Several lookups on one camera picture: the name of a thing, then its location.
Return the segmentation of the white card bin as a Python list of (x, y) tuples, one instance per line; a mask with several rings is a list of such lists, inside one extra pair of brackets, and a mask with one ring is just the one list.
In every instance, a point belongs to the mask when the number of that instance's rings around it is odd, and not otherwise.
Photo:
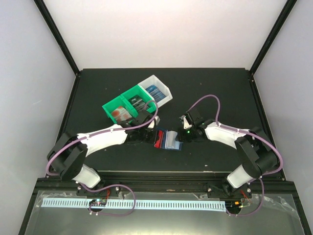
[(170, 89), (155, 75), (151, 75), (139, 82), (138, 85), (156, 101), (158, 107), (165, 105), (173, 99)]

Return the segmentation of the red credit card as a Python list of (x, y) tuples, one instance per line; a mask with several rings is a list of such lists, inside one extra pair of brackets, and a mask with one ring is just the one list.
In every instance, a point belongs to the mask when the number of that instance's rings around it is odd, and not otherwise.
[(156, 142), (154, 144), (155, 148), (161, 148), (163, 138), (164, 138), (164, 131), (163, 130), (158, 130), (157, 131), (157, 136), (156, 136)]

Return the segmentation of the green double card bin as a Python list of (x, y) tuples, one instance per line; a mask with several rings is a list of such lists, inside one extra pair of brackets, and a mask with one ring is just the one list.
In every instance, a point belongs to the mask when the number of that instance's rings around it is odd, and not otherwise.
[(138, 116), (139, 112), (136, 111), (135, 108), (128, 101), (128, 99), (130, 99), (134, 95), (139, 95), (145, 103), (153, 100), (153, 98), (151, 98), (139, 85), (136, 85), (102, 106), (107, 117), (111, 119), (114, 124), (116, 124), (117, 122), (113, 119), (111, 112), (119, 106), (123, 106), (133, 118)]

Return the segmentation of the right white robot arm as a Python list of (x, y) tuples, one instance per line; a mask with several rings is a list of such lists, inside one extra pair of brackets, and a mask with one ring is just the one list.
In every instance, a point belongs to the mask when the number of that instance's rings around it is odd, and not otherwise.
[(260, 128), (237, 129), (212, 119), (205, 120), (196, 108), (182, 115), (180, 121), (178, 141), (216, 141), (236, 150), (240, 164), (219, 188), (227, 197), (234, 197), (241, 186), (262, 177), (280, 163), (273, 144)]

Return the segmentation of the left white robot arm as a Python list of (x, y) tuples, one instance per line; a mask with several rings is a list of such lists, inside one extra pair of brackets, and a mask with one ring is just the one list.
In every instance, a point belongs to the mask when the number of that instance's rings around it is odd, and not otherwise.
[(88, 187), (93, 195), (100, 195), (105, 190), (105, 183), (94, 168), (85, 164), (85, 159), (114, 145), (131, 142), (154, 144), (159, 121), (156, 114), (142, 110), (137, 117), (120, 120), (102, 130), (75, 136), (65, 132), (47, 155), (46, 172), (50, 176), (59, 176), (63, 181), (76, 181)]

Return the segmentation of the blue leather card holder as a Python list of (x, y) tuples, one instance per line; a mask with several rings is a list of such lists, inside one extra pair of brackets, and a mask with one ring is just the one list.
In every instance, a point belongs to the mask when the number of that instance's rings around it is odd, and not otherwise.
[(182, 148), (182, 142), (177, 140), (178, 133), (176, 131), (168, 131), (165, 129), (158, 128), (157, 130), (164, 131), (164, 138), (160, 149), (166, 150), (177, 150), (180, 151)]

